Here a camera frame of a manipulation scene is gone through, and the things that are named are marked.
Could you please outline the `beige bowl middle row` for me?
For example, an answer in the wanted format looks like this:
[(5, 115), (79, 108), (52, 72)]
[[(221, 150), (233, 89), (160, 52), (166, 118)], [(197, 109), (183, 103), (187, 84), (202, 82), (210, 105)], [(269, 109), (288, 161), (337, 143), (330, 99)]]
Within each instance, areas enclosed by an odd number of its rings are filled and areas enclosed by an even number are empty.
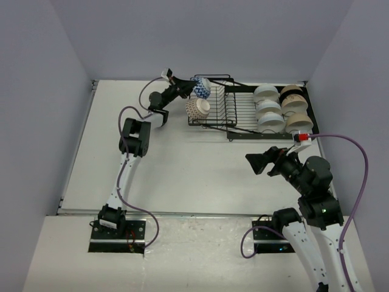
[(299, 94), (290, 94), (281, 103), (281, 110), (284, 116), (305, 113), (307, 109), (308, 103), (306, 99)]

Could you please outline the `white bowl row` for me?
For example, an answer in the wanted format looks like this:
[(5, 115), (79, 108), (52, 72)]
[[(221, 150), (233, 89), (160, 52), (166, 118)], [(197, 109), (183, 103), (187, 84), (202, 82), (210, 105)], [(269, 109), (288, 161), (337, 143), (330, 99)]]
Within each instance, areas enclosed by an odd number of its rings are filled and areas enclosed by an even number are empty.
[(268, 112), (282, 114), (281, 106), (273, 100), (262, 100), (256, 104), (256, 114), (262, 115)]
[(278, 102), (279, 98), (278, 89), (270, 84), (259, 85), (253, 92), (253, 101), (255, 103), (261, 102), (263, 100), (271, 100)]

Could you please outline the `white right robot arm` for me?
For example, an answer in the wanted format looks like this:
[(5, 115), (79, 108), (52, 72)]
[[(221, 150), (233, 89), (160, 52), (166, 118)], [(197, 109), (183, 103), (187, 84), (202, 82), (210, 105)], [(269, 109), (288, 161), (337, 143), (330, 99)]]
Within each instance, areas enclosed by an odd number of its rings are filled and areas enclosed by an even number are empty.
[(282, 176), (301, 196), (299, 209), (277, 210), (269, 231), (292, 246), (314, 291), (362, 291), (345, 243), (349, 222), (331, 193), (331, 166), (320, 156), (301, 163), (294, 148), (271, 147), (261, 154), (247, 154), (255, 174), (274, 166), (269, 176)]

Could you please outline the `beige bowl front row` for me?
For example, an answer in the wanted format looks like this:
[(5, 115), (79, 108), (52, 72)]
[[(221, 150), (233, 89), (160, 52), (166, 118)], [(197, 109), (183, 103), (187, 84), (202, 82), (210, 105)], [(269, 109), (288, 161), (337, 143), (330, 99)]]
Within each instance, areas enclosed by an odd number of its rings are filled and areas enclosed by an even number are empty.
[(311, 118), (305, 113), (294, 113), (289, 116), (286, 121), (286, 132), (292, 133), (295, 131), (309, 132), (314, 126)]

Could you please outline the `light blue bowl front row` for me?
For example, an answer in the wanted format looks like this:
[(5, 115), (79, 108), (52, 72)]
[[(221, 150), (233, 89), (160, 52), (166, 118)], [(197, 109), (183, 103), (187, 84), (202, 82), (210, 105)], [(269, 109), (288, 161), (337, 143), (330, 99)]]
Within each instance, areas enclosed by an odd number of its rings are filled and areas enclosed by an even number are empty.
[(258, 131), (260, 133), (275, 134), (284, 130), (286, 122), (278, 113), (268, 112), (258, 120)]

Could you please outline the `white bowl back row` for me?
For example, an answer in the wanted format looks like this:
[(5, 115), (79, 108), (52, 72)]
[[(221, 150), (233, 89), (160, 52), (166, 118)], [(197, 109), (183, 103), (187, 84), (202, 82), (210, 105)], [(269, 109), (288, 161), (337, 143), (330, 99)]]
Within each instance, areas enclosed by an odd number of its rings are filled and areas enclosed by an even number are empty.
[(278, 102), (279, 98), (278, 89), (270, 84), (259, 85), (253, 92), (253, 101), (255, 103), (261, 102), (263, 100), (271, 100)]

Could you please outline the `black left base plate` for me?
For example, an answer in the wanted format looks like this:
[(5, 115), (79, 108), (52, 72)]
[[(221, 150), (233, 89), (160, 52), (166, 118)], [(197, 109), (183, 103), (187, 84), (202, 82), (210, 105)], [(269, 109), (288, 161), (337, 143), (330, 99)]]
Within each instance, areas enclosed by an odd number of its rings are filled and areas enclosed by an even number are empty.
[(88, 252), (91, 253), (145, 253), (146, 220), (126, 220), (123, 231), (101, 226), (98, 220), (89, 223), (92, 228)]

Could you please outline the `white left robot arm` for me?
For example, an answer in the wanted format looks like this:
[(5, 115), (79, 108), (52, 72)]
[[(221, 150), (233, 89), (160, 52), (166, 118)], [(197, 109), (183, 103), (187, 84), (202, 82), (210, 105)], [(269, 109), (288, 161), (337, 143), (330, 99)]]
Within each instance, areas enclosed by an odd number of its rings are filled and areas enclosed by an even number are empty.
[(98, 213), (98, 225), (105, 227), (105, 232), (113, 239), (119, 239), (126, 233), (125, 207), (151, 216), (156, 224), (156, 234), (145, 244), (145, 248), (156, 241), (160, 231), (159, 222), (150, 211), (127, 202), (123, 194), (131, 184), (130, 178), (136, 171), (137, 164), (147, 154), (151, 130), (164, 126), (168, 120), (169, 112), (165, 107), (176, 97), (187, 99), (197, 84), (196, 81), (176, 77), (168, 77), (167, 82), (169, 86), (163, 92), (154, 91), (149, 95), (147, 116), (143, 117), (134, 106), (125, 106), (120, 110), (117, 120), (121, 152), (119, 172), (107, 202)]

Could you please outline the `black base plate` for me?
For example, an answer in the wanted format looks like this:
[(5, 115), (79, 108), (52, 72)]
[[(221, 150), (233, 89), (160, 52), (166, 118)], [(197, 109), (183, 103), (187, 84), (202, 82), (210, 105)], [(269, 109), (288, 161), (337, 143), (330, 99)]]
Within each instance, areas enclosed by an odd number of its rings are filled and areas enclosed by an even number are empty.
[(101, 226), (98, 220), (89, 223), (92, 228), (88, 252), (91, 253), (145, 253), (146, 220), (126, 220), (123, 231)]
[(287, 254), (294, 253), (294, 249), (287, 240), (267, 229), (255, 229), (253, 245), (257, 254)]

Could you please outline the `blue zigzag patterned bowl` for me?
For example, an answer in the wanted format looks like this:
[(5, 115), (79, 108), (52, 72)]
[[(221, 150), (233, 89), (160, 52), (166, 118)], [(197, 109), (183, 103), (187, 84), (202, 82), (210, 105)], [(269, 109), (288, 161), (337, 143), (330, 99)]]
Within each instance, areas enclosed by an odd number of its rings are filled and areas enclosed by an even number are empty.
[(199, 99), (207, 100), (212, 88), (210, 80), (204, 77), (191, 77), (190, 80), (196, 82), (192, 93)]

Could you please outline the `beige bowl back row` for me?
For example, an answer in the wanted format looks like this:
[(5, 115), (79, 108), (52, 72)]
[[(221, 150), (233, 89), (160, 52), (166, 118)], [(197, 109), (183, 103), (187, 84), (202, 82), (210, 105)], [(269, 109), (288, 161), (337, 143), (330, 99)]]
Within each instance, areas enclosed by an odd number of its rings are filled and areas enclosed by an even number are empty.
[(291, 85), (287, 85), (285, 86), (281, 92), (280, 92), (280, 95), (283, 95), (289, 91), (298, 91), (298, 92), (302, 92), (303, 90), (301, 89), (301, 87), (295, 85), (295, 84), (291, 84)]

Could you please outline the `brown patterned ceramic bowl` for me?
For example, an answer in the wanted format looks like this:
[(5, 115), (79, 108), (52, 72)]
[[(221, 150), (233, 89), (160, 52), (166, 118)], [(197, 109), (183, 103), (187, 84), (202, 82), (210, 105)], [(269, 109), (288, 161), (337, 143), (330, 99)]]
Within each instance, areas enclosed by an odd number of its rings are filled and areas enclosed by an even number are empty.
[(206, 99), (189, 99), (185, 104), (185, 110), (189, 120), (204, 120), (208, 118), (211, 106)]

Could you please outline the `beige bowl row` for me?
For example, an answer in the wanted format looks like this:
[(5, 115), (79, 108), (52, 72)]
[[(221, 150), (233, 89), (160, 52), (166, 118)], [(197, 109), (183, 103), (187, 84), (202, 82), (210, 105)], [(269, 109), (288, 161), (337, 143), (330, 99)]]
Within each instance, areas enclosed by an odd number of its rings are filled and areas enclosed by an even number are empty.
[(309, 132), (314, 126), (311, 118), (305, 113), (294, 113), (289, 116), (286, 121), (286, 132), (292, 133), (295, 131)]
[(308, 103), (306, 99), (299, 94), (290, 94), (281, 103), (281, 110), (284, 116), (305, 113), (307, 109)]
[(295, 84), (291, 84), (291, 85), (287, 85), (285, 86), (281, 92), (280, 92), (280, 95), (283, 95), (289, 91), (298, 91), (298, 92), (302, 92), (303, 90), (301, 89), (301, 87), (295, 85)]

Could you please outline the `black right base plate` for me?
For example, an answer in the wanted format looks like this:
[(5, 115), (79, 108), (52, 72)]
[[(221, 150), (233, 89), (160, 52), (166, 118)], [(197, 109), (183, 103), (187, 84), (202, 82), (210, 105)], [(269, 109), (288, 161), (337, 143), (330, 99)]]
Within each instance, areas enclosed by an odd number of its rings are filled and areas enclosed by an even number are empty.
[(255, 229), (253, 245), (257, 254), (287, 254), (294, 253), (294, 249), (287, 240), (267, 229)]

